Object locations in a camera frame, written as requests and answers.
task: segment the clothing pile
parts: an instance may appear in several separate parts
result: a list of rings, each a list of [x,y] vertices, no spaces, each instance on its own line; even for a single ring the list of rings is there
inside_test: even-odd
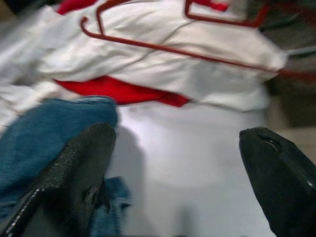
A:
[[[67,99],[57,84],[80,95],[111,96],[119,105],[157,100],[180,107],[192,100],[240,111],[266,108],[261,82],[275,75],[90,38],[80,20],[88,17],[88,29],[98,32],[95,11],[104,2],[66,0],[57,12],[46,6],[3,40],[0,125],[43,97]],[[106,34],[267,68],[284,66],[285,53],[257,29],[187,19],[183,4],[136,0],[112,7],[102,14]]]

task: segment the red fabric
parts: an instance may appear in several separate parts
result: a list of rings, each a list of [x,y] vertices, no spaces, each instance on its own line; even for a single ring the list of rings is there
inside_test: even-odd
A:
[[[66,14],[94,4],[97,0],[65,0],[58,9],[59,14]],[[105,95],[114,98],[118,105],[159,101],[172,106],[181,107],[189,100],[181,95],[155,90],[143,86],[132,85],[113,77],[103,76],[86,82],[57,81],[62,87],[81,95]]]
[[[218,11],[226,11],[229,7],[228,3],[215,3],[213,2],[213,0],[193,0],[193,1],[204,6],[209,6]]]

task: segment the white fabric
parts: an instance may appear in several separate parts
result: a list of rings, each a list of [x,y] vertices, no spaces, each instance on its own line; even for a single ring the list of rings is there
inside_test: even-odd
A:
[[[40,25],[30,30],[28,47],[14,61],[34,66],[45,78],[86,81],[110,75],[128,83],[177,92],[194,101],[242,111],[267,106],[261,79],[273,75],[209,63],[162,51],[93,39],[81,32],[79,21],[97,33],[96,7],[65,16],[46,7]],[[187,49],[205,55],[282,68],[286,56],[256,29],[194,22],[183,16],[181,0],[143,0],[103,13],[106,33]]]
[[[39,105],[45,98],[73,99],[78,94],[66,90],[52,79],[37,78],[29,64],[14,64],[15,58],[30,44],[30,27],[40,28],[39,13],[34,13],[15,24],[9,34],[0,41],[0,137],[3,131],[21,114]],[[33,52],[30,62],[37,59]]]

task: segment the blue towel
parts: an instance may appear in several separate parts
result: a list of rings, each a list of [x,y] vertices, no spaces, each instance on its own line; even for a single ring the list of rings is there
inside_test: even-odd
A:
[[[6,130],[0,139],[0,221],[10,213],[25,189],[57,157],[64,145],[99,122],[113,128],[118,122],[116,104],[108,97],[87,96],[75,101],[46,99]],[[121,213],[116,211],[119,211],[118,206],[128,203],[129,193],[119,178],[107,180],[106,185],[113,192],[109,193],[113,208],[106,215],[102,211],[104,206],[95,210],[91,236],[98,236],[96,228],[106,232],[105,226],[109,226],[107,234],[120,233],[117,222],[120,223],[118,216]]]

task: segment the red clothes hanger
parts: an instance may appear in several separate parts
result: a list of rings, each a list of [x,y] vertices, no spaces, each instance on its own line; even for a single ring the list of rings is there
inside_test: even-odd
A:
[[[302,17],[305,21],[311,23],[313,27],[316,27],[316,14],[312,10],[300,6],[297,3],[297,0],[261,0],[263,1],[263,6],[257,14],[256,18],[252,21],[246,20],[243,22],[235,22],[235,21],[227,21],[220,20],[218,18],[202,16],[202,15],[194,15],[190,13],[190,6],[195,0],[185,0],[185,15],[194,20],[199,21],[208,21],[208,22],[216,22],[216,23],[224,23],[229,25],[237,25],[237,26],[248,26],[248,27],[259,27],[263,24],[268,12],[272,9],[278,9],[280,11],[284,11],[287,13],[299,13],[299,16]]]
[[[130,45],[135,45],[135,46],[140,46],[140,47],[146,47],[146,48],[151,48],[151,49],[156,49],[156,50],[162,50],[162,51],[166,51],[166,52],[171,52],[171,53],[177,53],[177,54],[181,54],[181,55],[186,55],[186,56],[190,56],[190,57],[194,57],[194,58],[199,58],[199,59],[203,59],[209,62],[215,62],[215,63],[225,63],[228,65],[232,65],[232,66],[238,66],[238,67],[242,67],[242,68],[249,68],[249,69],[255,69],[255,70],[260,70],[260,71],[264,71],[267,73],[275,73],[275,74],[280,74],[283,76],[288,76],[288,77],[294,77],[297,79],[301,79],[301,80],[305,80],[305,81],[316,81],[316,74],[310,74],[310,73],[302,73],[302,72],[296,72],[296,71],[291,71],[291,70],[286,70],[286,69],[280,69],[280,70],[274,70],[274,69],[270,69],[270,68],[266,68],[266,67],[262,67],[259,65],[251,65],[251,64],[244,64],[238,61],[229,61],[229,60],[224,60],[224,59],[218,59],[215,57],[209,57],[209,56],[205,56],[205,55],[200,55],[197,53],[193,53],[193,52],[189,52],[189,51],[184,51],[184,50],[180,50],[180,49],[176,49],[176,48],[172,48],[172,47],[167,47],[167,46],[162,46],[159,44],[153,44],[153,43],[148,43],[148,42],[142,42],[142,41],[136,41],[136,40],[131,40],[131,39],[124,39],[124,38],[119,38],[119,37],[113,37],[113,36],[108,36],[105,34],[104,32],[104,26],[103,26],[103,22],[101,19],[101,13],[103,11],[106,11],[107,9],[128,2],[131,0],[108,0],[106,3],[100,5],[97,10],[96,10],[96,19],[99,25],[99,34],[93,33],[88,31],[85,28],[85,24],[88,22],[88,18],[87,17],[83,17],[81,19],[80,22],[80,26],[82,31],[92,37],[92,38],[96,38],[96,39],[100,39],[100,40],[108,40],[108,41],[113,41],[113,42],[118,42],[118,43],[125,43],[125,44],[130,44]],[[185,12],[186,14],[189,11],[189,7],[192,4],[192,0],[186,0],[186,6],[185,6]],[[270,5],[268,3],[266,3],[263,7],[263,9],[260,11],[259,16],[257,17],[257,19],[253,22],[243,22],[243,23],[236,23],[236,22],[231,22],[231,21],[223,21],[223,20],[214,20],[214,18],[210,18],[210,17],[203,17],[203,16],[196,16],[196,15],[191,15],[189,14],[189,18],[196,19],[196,20],[201,20],[201,21],[210,21],[210,22],[217,22],[217,23],[224,23],[224,24],[233,24],[233,25],[240,25],[240,26],[249,26],[249,27],[258,27],[264,20],[266,14],[268,13],[270,9]],[[293,11],[294,9],[292,9],[291,7],[288,7],[288,11]]]

